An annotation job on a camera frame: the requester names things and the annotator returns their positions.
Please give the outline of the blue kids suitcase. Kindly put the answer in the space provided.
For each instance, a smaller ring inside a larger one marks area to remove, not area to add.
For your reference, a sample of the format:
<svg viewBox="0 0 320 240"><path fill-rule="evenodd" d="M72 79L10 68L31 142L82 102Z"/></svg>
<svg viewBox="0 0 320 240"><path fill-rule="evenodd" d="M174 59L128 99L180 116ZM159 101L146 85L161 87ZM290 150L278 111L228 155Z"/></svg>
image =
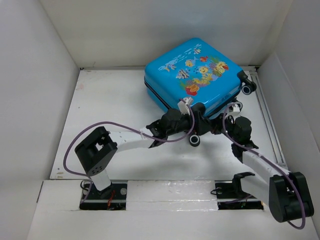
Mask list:
<svg viewBox="0 0 320 240"><path fill-rule="evenodd" d="M190 111L216 118L239 93L250 95L257 85L244 70L200 38L191 38L148 63L144 84L149 96L166 113L192 97Z"/></svg>

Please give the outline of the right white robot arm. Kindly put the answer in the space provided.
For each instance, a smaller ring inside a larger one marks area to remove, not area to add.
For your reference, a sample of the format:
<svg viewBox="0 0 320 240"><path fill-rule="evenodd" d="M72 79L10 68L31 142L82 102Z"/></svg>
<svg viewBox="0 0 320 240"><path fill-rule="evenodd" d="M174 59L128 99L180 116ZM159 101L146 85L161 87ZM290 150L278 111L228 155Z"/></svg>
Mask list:
<svg viewBox="0 0 320 240"><path fill-rule="evenodd" d="M306 219L315 213L306 177L289 171L258 152L252 141L252 122L243 116L234 118L220 114L210 121L215 135L223 134L231 142L233 155L251 171L237 173L231 191L237 197L245 194L268 205L273 218L302 230Z"/></svg>

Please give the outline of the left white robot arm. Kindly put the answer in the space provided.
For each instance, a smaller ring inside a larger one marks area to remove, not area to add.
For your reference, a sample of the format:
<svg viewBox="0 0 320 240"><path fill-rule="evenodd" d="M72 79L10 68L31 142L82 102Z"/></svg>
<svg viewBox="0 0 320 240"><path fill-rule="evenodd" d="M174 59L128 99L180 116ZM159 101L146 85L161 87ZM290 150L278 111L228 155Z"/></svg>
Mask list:
<svg viewBox="0 0 320 240"><path fill-rule="evenodd" d="M116 152L139 148L156 148L172 135L184 133L192 139L211 131L211 121L200 110L181 113L171 108L160 119L139 130L124 127L124 131L108 131L104 123L97 123L93 131L74 149L86 175L91 180L89 189L98 197L107 198L113 191L113 183L107 174L107 166Z"/></svg>

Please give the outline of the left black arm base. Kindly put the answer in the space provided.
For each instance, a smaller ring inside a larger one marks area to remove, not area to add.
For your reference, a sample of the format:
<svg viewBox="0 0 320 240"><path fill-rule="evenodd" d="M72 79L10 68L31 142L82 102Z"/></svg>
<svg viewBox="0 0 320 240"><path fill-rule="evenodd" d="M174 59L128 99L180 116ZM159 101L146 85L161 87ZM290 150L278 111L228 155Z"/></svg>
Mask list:
<svg viewBox="0 0 320 240"><path fill-rule="evenodd" d="M113 181L111 186L98 191L90 182L82 180L79 209L84 211L124 211L127 204L127 181Z"/></svg>

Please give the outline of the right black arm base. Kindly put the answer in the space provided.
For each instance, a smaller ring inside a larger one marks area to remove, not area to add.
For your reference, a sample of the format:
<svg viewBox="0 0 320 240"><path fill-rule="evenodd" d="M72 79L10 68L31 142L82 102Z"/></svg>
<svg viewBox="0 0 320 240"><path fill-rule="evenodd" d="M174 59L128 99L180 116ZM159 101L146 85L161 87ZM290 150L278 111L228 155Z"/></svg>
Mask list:
<svg viewBox="0 0 320 240"><path fill-rule="evenodd" d="M242 190L242 179L255 176L252 172L241 172L232 180L216 180L210 192L217 198L218 210L264 210L263 203Z"/></svg>

